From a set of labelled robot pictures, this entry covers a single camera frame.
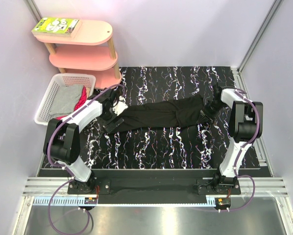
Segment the black printed t shirt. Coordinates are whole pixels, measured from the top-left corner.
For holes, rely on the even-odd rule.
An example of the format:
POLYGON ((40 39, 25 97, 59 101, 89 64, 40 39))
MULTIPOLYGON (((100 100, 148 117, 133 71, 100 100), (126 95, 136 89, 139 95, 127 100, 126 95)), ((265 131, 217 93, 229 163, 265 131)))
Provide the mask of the black printed t shirt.
POLYGON ((203 97, 197 94, 188 98, 132 105, 118 119, 123 122, 110 133, 139 128, 184 128, 208 122, 212 116, 204 109, 203 97))

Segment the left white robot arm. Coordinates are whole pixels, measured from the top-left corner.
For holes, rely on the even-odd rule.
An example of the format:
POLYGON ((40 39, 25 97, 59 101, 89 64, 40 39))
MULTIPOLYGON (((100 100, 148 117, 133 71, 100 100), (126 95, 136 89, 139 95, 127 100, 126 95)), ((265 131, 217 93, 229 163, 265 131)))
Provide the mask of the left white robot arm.
POLYGON ((120 114, 127 108, 123 93, 116 89, 123 85, 112 85, 97 95, 90 96, 85 103, 70 115, 52 118, 47 125, 43 153, 51 166, 67 171, 72 188, 85 194, 98 191, 96 178, 80 156, 80 133, 92 121, 96 121, 110 134, 122 122, 120 114))

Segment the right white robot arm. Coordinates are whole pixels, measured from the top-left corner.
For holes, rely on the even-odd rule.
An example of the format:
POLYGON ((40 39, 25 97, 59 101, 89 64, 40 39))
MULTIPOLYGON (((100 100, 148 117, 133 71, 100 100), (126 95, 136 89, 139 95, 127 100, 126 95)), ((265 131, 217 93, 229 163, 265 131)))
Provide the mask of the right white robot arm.
POLYGON ((228 124, 230 143, 225 158, 210 182, 204 186, 223 194, 238 187, 239 168, 247 150, 262 135, 263 104, 246 98, 246 92, 230 87, 213 86, 213 100, 200 111, 200 121, 211 121, 225 106, 231 109, 228 124))

